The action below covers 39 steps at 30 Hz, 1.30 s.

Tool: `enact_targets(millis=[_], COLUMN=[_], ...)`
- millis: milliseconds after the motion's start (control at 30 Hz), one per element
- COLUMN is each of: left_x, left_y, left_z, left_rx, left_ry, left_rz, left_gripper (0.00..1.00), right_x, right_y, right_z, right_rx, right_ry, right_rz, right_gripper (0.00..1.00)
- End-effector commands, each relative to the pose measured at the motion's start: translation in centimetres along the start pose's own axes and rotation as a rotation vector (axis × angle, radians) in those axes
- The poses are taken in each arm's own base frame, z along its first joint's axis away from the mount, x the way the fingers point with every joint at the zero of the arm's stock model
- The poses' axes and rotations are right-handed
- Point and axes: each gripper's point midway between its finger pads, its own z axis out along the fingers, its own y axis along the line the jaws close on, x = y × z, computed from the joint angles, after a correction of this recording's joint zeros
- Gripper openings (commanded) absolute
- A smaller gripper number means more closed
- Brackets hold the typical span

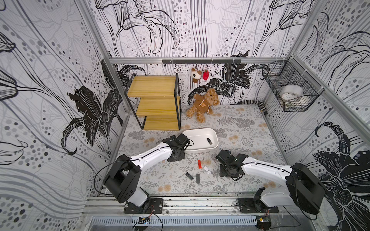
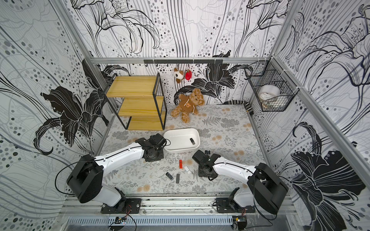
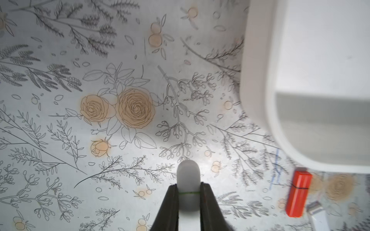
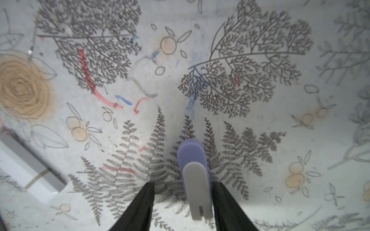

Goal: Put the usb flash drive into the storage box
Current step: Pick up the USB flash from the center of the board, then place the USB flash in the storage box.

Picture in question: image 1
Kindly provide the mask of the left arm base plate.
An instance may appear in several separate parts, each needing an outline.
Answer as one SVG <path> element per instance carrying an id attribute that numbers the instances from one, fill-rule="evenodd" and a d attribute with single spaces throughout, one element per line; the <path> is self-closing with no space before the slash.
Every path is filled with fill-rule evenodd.
<path id="1" fill-rule="evenodd" d="M 127 202 L 124 214 L 161 214 L 163 210 L 163 198 L 148 198 L 140 207 Z"/>

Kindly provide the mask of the white square usb flash drive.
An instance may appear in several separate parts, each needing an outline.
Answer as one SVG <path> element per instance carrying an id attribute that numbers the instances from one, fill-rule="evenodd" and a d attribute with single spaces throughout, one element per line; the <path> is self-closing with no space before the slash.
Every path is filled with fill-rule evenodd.
<path id="1" fill-rule="evenodd" d="M 211 174 L 211 171 L 206 166 L 203 166 L 203 168 L 208 174 Z"/>

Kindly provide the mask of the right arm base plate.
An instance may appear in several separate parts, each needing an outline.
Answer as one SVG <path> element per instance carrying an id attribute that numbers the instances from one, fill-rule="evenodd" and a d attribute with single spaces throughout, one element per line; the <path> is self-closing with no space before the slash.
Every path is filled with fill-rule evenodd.
<path id="1" fill-rule="evenodd" d="M 253 198 L 238 198 L 236 207 L 239 207 L 240 212 L 244 214 L 249 213 L 279 213 L 278 207 L 269 208 L 263 204 L 260 200 L 254 200 Z"/>

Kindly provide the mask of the black swivel usb flash drive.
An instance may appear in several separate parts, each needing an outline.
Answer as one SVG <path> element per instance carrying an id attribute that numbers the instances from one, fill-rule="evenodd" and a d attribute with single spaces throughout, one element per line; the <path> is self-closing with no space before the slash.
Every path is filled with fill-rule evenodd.
<path id="1" fill-rule="evenodd" d="M 192 176 L 190 173 L 186 172 L 186 176 L 187 176 L 191 181 L 193 181 L 193 180 L 194 180 L 193 176 Z"/>

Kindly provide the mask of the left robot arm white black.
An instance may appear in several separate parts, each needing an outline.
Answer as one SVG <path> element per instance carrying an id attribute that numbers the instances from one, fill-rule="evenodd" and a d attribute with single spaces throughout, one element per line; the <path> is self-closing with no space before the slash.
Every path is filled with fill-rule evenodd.
<path id="1" fill-rule="evenodd" d="M 139 185 L 140 176 L 149 168 L 162 162 L 176 162 L 185 159 L 185 150 L 193 142 L 184 134 L 165 138 L 154 148 L 128 157 L 121 155 L 112 164 L 105 176 L 104 186 L 121 204 L 129 202 L 136 207 L 146 209 L 150 197 Z"/>

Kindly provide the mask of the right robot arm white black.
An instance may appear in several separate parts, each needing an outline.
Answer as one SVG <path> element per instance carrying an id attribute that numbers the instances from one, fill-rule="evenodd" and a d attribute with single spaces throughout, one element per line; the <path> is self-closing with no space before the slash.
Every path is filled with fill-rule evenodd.
<path id="1" fill-rule="evenodd" d="M 326 187 L 305 165 L 283 166 L 244 154 L 234 157 L 227 150 L 220 151 L 216 159 L 221 177 L 239 181 L 244 175 L 254 175 L 279 185 L 272 189 L 261 187 L 252 198 L 239 198 L 241 213 L 277 213 L 282 206 L 297 206 L 310 215 L 319 213 Z"/>

